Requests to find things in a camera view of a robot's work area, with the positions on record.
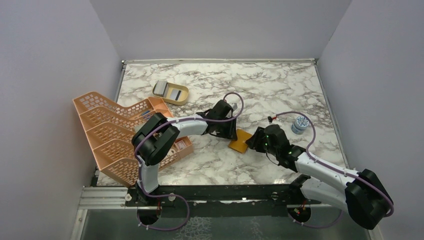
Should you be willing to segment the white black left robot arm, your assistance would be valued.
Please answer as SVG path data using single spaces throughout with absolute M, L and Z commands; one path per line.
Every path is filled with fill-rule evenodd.
M 138 199 L 144 205 L 157 200 L 160 163 L 168 155 L 176 140 L 188 136 L 211 135 L 237 140 L 235 107 L 225 100 L 191 116 L 172 118 L 155 113 L 133 136 L 134 156 L 138 161 Z

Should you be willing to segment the yellow leather card holder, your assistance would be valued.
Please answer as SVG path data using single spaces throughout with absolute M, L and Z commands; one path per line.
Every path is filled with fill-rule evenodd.
M 237 140 L 232 140 L 228 144 L 228 147 L 238 153 L 244 154 L 248 149 L 246 141 L 250 139 L 253 135 L 242 129 L 237 129 L 236 136 Z

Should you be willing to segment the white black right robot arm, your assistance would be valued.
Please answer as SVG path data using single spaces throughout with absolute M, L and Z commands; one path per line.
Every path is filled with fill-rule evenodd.
M 279 166 L 306 177 L 288 190 L 289 199 L 296 204 L 308 199 L 331 205 L 367 230 L 373 230 L 392 211 L 394 202 L 373 171 L 340 167 L 308 153 L 291 144 L 276 124 L 258 127 L 246 144 L 251 150 L 274 156 Z

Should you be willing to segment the stack of grey cards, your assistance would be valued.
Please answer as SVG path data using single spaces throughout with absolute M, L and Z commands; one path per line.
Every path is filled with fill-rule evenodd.
M 169 83 L 166 80 L 158 80 L 154 85 L 152 93 L 158 97 L 166 97 L 169 89 Z

